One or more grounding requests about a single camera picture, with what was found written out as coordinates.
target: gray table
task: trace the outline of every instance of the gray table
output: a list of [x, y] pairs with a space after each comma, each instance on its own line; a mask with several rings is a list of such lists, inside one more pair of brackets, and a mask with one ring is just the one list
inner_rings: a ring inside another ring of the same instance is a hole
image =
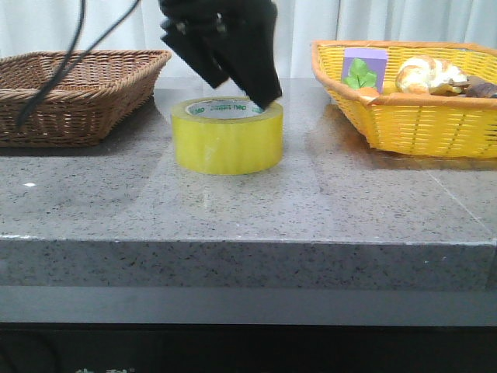
[[0, 322], [497, 325], [497, 160], [368, 147], [314, 79], [283, 82], [282, 162], [174, 159], [164, 79], [101, 144], [0, 148]]

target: purple box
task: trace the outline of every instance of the purple box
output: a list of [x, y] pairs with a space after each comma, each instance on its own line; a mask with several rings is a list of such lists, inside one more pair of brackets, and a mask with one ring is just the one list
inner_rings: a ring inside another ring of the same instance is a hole
[[374, 48], [346, 48], [343, 58], [342, 81], [349, 76], [350, 65], [354, 58], [365, 61], [369, 69], [377, 73], [377, 90], [382, 93], [388, 61], [387, 51]]

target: basket rim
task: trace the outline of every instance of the basket rim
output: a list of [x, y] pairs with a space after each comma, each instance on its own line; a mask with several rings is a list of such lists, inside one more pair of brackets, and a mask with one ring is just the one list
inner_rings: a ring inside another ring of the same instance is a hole
[[[79, 55], [83, 51], [74, 51], [73, 55]], [[157, 58], [150, 61], [148, 64], [137, 68], [132, 74], [124, 76], [122, 78], [113, 80], [106, 83], [103, 86], [95, 89], [81, 89], [78, 91], [68, 91], [63, 89], [53, 89], [45, 97], [44, 101], [46, 103], [60, 102], [61, 100], [71, 100], [77, 101], [78, 99], [88, 100], [93, 96], [106, 96], [111, 93], [120, 91], [130, 84], [135, 83], [144, 76], [150, 73], [150, 70], [156, 70], [163, 68], [164, 65], [171, 59], [172, 52], [168, 50], [159, 49], [147, 49], [147, 50], [95, 50], [89, 53], [90, 56], [109, 56], [109, 55], [133, 55], [133, 54], [157, 54]], [[34, 51], [25, 54], [18, 54], [15, 56], [9, 56], [5, 58], [0, 58], [0, 64], [11, 61], [21, 61], [26, 58], [32, 58], [36, 56], [63, 56], [64, 51]], [[2, 100], [8, 100], [11, 102], [26, 101], [34, 96], [38, 92], [38, 89], [0, 89], [0, 102]]]
[[385, 41], [385, 40], [314, 40], [311, 48], [311, 65], [316, 79], [327, 89], [335, 91], [345, 99], [357, 101], [364, 106], [449, 106], [461, 109], [497, 110], [497, 99], [480, 99], [457, 96], [429, 96], [412, 93], [395, 92], [387, 96], [369, 97], [360, 95], [355, 89], [330, 78], [321, 69], [319, 47], [437, 47], [465, 49], [497, 57], [497, 50], [483, 47], [476, 43], [446, 43], [420, 41]]

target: granite countertop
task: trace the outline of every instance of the granite countertop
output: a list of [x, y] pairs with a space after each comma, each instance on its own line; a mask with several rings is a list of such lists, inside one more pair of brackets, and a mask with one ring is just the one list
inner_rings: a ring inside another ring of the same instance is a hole
[[174, 159], [166, 79], [102, 144], [0, 148], [0, 285], [497, 289], [497, 160], [369, 149], [314, 79], [282, 81], [284, 156], [209, 176]]

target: brown wicker basket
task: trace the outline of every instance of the brown wicker basket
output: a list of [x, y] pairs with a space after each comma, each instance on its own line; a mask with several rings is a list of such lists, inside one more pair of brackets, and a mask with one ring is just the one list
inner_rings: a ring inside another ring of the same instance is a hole
[[[81, 52], [74, 52], [75, 60]], [[52, 76], [64, 52], [0, 59], [0, 146], [96, 145], [153, 93], [169, 51], [93, 51], [50, 92], [21, 128], [19, 111]]]

